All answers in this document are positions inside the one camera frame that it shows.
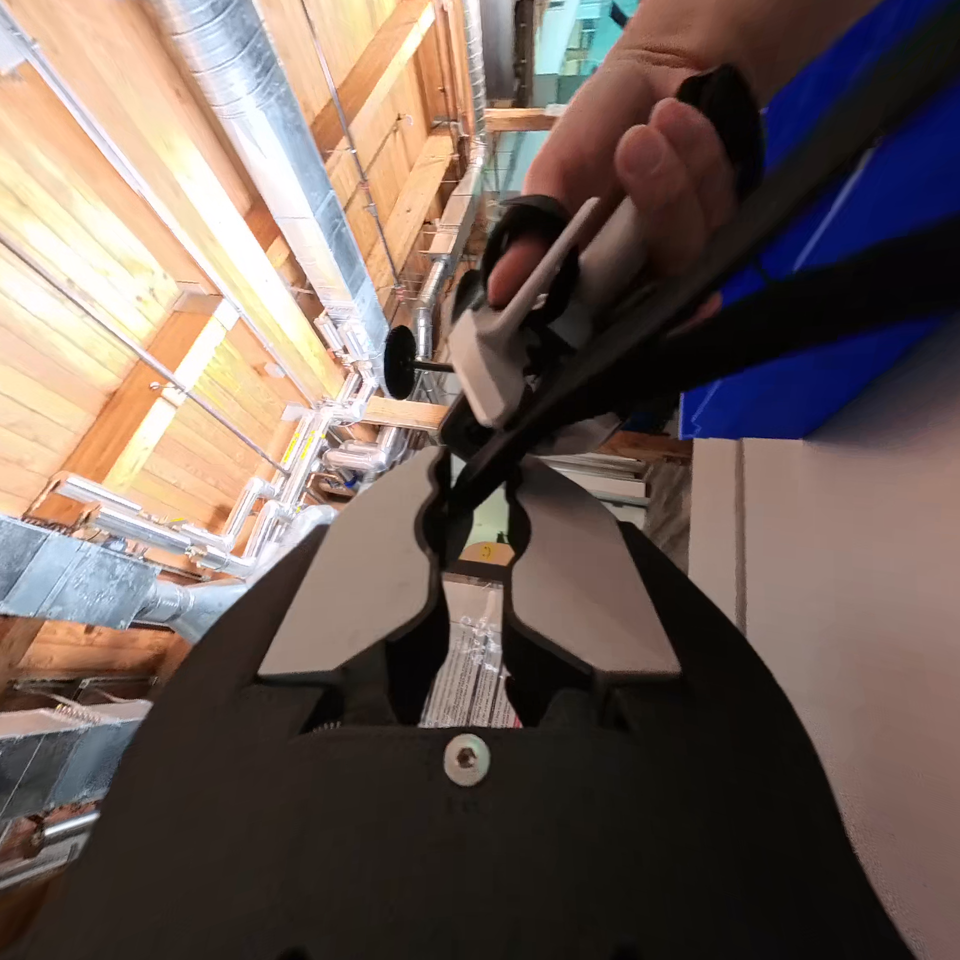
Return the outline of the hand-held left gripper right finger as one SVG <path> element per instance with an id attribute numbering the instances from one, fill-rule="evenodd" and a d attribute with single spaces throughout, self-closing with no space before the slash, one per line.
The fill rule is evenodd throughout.
<path id="1" fill-rule="evenodd" d="M 616 517 L 587 489 L 528 457 L 512 502 L 529 536 L 510 575 L 517 628 L 600 681 L 668 681 L 678 656 Z"/>

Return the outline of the black framed instruction board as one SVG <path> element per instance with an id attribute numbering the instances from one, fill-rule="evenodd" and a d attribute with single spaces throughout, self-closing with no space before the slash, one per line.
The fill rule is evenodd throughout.
<path id="1" fill-rule="evenodd" d="M 498 541 L 467 546 L 442 575 L 449 620 L 446 658 L 419 718 L 422 728 L 517 729 L 506 693 L 502 612 L 512 548 Z"/>

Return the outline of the person's right hand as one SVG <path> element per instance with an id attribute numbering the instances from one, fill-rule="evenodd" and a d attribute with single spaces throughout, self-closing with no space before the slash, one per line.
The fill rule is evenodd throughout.
<path id="1" fill-rule="evenodd" d="M 738 191 L 721 137 L 676 92 L 724 64 L 616 44 L 553 126 L 522 194 L 551 197 L 569 214 L 596 198 L 581 248 L 628 198 L 654 275 L 683 273 L 733 217 Z"/>

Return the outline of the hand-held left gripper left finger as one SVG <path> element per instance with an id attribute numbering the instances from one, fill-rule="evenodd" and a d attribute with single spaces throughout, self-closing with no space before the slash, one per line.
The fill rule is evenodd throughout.
<path id="1" fill-rule="evenodd" d="M 378 642 L 421 623 L 447 551 L 447 450 L 382 474 L 332 522 L 258 668 L 259 677 L 336 677 Z"/>

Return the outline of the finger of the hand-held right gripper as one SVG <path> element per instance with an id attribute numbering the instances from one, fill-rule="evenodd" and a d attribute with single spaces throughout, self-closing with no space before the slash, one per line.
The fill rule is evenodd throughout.
<path id="1" fill-rule="evenodd" d="M 559 427 L 535 444 L 536 455 L 582 455 L 599 450 L 623 426 L 624 414 L 607 413 Z"/>

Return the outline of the blue plastic bin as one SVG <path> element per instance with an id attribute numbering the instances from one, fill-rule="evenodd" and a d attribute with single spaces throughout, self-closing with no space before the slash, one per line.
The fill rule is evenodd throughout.
<path id="1" fill-rule="evenodd" d="M 764 109 L 771 172 L 859 76 L 943 2 L 886 1 L 779 90 Z M 948 87 L 881 139 L 722 288 L 731 306 L 770 282 L 824 267 L 959 210 L 959 91 Z M 825 424 L 945 322 L 932 316 L 814 347 L 685 392 L 682 439 L 799 440 Z"/>

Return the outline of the large silver ventilation duct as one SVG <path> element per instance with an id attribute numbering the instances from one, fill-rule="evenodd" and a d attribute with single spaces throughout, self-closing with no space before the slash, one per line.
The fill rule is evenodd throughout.
<path id="1" fill-rule="evenodd" d="M 326 315 L 379 378 L 389 326 L 256 3 L 153 5 Z"/>

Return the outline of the person's right forearm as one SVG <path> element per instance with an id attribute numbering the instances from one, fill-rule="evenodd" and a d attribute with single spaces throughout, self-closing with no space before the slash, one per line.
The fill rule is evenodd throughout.
<path id="1" fill-rule="evenodd" d="M 878 1 L 643 1 L 606 56 L 607 73 L 684 75 L 733 65 L 756 93 L 780 89 Z"/>

